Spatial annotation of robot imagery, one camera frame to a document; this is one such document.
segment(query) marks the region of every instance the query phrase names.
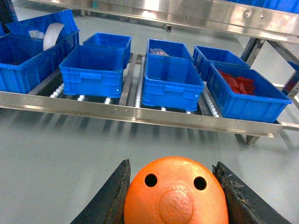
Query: epoxy floor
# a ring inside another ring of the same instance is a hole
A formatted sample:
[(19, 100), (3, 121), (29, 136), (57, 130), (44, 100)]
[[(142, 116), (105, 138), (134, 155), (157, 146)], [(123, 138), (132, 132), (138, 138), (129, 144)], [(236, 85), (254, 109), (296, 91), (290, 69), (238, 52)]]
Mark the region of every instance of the epoxy floor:
[[(60, 10), (15, 2), (19, 20)], [(213, 31), (162, 28), (80, 17), (80, 42), (95, 32), (130, 35), (132, 52), (145, 53), (148, 38), (224, 48), (241, 56), (247, 37)], [(284, 84), (293, 69), (265, 44), (253, 68)], [(279, 120), (299, 124), (288, 106)], [(68, 224), (89, 203), (119, 163), (129, 158), (133, 178), (147, 163), (170, 155), (194, 159), (212, 170), (227, 165), (278, 213), (299, 224), (299, 138), (282, 131), (246, 146), (233, 134), (131, 124), (104, 119), (0, 110), (0, 223)]]

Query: metal rack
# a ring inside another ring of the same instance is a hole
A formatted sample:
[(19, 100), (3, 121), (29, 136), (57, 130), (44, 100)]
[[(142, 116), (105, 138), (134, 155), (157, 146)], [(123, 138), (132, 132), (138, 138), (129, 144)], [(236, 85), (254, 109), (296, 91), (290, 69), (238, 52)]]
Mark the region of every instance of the metal rack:
[[(242, 59), (252, 65), (266, 40), (288, 62), (299, 65), (297, 59), (281, 43), (299, 43), (299, 15), (222, 0), (30, 0), (61, 7), (81, 9), (82, 15), (91, 11), (167, 24), (204, 28), (242, 34), (251, 39)], [(142, 106), (144, 57), (132, 54), (120, 99), (66, 96), (63, 94), (59, 70), (51, 74), (28, 94), (0, 92), (0, 107), (37, 112), (60, 113), (135, 123), (174, 126), (207, 131), (246, 135), (247, 144), (260, 137), (273, 138), (281, 130), (299, 131), (299, 125), (277, 121), (274, 124), (226, 119), (221, 116), (208, 89), (205, 88), (195, 112)], [(140, 65), (139, 76), (134, 76)], [(285, 85), (276, 86), (299, 108), (299, 71)]]
[(129, 19), (203, 28), (280, 42), (299, 43), (299, 14), (223, 0), (30, 0)]
[[(61, 91), (62, 76), (57, 70), (28, 94), (0, 92), (0, 107), (242, 134), (247, 136), (248, 144), (255, 143), (259, 137), (273, 138), (282, 129), (299, 130), (299, 126), (287, 123), (268, 124), (222, 118), (207, 88), (206, 93), (200, 96), (198, 110), (195, 112), (145, 108), (141, 105), (144, 57), (141, 54), (131, 55), (120, 99), (66, 96)], [(134, 70), (137, 64), (141, 67), (136, 77)], [(209, 107), (211, 103), (219, 117)]]

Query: blue plastic crate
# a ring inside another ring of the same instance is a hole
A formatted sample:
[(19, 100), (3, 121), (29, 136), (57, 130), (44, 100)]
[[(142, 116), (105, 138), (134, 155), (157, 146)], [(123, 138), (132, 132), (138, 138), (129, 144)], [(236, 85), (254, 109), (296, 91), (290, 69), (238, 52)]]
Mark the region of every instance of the blue plastic crate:
[(284, 11), (289, 13), (299, 13), (299, 1), (298, 0), (229, 0), (232, 2), (264, 7), (274, 9), (278, 11)]
[(41, 40), (28, 37), (0, 38), (0, 91), (28, 93), (58, 68), (63, 49), (43, 51)]
[(192, 62), (148, 57), (142, 103), (195, 111), (204, 86)]
[(146, 54), (149, 56), (164, 57), (160, 55), (155, 55), (150, 52), (150, 49), (162, 49), (164, 50), (173, 60), (189, 60), (193, 62), (193, 58), (188, 51), (187, 47), (183, 43), (170, 42), (170, 41), (161, 41), (148, 39)]
[(96, 33), (84, 41), (83, 44), (104, 48), (122, 49), (124, 53), (123, 69), (125, 69), (131, 57), (131, 42), (132, 37), (130, 36)]
[(194, 65), (203, 81), (208, 80), (208, 74), (210, 74), (211, 69), (210, 63), (250, 68), (250, 66), (238, 56), (223, 49), (194, 46), (193, 58)]
[[(211, 64), (207, 87), (223, 117), (274, 123), (292, 101), (255, 70)], [(254, 80), (255, 96), (234, 93), (221, 74)]]
[(79, 31), (70, 9), (58, 13), (36, 17), (29, 20), (9, 23), (6, 24), (6, 26), (14, 35), (30, 37), (29, 31), (38, 30), (45, 34), (49, 25), (54, 22), (64, 24), (64, 27), (61, 33), (59, 34), (58, 41), (64, 39), (65, 37), (74, 32)]
[(122, 49), (77, 46), (59, 67), (66, 95), (121, 96)]

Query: upper shelf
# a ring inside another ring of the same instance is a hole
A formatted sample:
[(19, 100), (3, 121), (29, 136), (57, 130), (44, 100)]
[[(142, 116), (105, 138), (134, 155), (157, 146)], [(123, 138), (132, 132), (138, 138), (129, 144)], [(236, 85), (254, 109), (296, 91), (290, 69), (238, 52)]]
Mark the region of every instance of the upper shelf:
[(299, 14), (222, 0), (31, 0), (299, 44)]

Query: orange dome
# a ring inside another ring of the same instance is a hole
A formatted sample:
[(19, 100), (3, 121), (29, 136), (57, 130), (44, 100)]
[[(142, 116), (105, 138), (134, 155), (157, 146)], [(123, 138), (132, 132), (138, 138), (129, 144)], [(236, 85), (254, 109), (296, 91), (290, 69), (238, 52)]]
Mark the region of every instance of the orange dome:
[(165, 157), (132, 181), (125, 224), (228, 224), (225, 194), (213, 174), (196, 161)]

